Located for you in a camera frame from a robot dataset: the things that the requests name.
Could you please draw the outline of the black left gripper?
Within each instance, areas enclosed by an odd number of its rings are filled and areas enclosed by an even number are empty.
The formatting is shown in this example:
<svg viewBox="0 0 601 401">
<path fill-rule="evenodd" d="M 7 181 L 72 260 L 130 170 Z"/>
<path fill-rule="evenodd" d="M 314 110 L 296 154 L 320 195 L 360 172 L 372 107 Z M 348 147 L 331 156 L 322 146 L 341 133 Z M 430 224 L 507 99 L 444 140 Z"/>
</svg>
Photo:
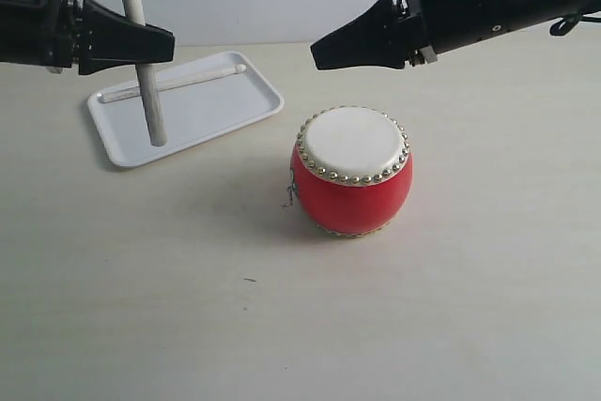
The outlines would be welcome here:
<svg viewBox="0 0 601 401">
<path fill-rule="evenodd" d="M 174 58 L 172 32 L 136 23 L 96 0 L 36 0 L 33 14 L 36 62 L 54 72 L 77 66 L 78 73 L 87 76 Z M 92 43 L 91 36 L 111 41 Z M 126 39 L 142 41 L 116 42 Z"/>
</svg>

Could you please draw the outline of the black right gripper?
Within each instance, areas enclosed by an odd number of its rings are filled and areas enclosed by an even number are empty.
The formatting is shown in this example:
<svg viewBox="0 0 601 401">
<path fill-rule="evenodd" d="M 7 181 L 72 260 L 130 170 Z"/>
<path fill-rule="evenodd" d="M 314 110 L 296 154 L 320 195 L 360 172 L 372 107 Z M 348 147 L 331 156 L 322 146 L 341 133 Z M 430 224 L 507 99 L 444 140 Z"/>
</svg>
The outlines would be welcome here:
<svg viewBox="0 0 601 401">
<path fill-rule="evenodd" d="M 377 0 L 362 15 L 310 46 L 319 70 L 404 69 L 451 51 L 449 0 Z"/>
</svg>

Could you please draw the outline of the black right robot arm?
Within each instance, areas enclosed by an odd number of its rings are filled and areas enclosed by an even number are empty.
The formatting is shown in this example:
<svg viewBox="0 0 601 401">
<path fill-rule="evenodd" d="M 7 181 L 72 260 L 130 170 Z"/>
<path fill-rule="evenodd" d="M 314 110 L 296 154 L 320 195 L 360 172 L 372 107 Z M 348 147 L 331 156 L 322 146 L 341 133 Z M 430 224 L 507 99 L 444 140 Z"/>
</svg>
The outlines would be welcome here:
<svg viewBox="0 0 601 401">
<path fill-rule="evenodd" d="M 599 10 L 600 0 L 377 0 L 310 52 L 319 70 L 403 69 L 540 23 L 563 37 Z"/>
</svg>

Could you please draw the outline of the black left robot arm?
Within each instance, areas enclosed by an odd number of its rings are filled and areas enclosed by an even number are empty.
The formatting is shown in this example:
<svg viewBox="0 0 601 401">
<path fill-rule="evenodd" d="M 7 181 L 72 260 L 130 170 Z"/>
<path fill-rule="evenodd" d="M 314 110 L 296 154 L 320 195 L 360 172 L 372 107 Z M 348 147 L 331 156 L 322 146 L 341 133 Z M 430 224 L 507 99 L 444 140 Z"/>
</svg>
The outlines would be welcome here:
<svg viewBox="0 0 601 401">
<path fill-rule="evenodd" d="M 81 75 L 174 59 L 175 36 L 96 0 L 1 0 L 1 61 Z"/>
</svg>

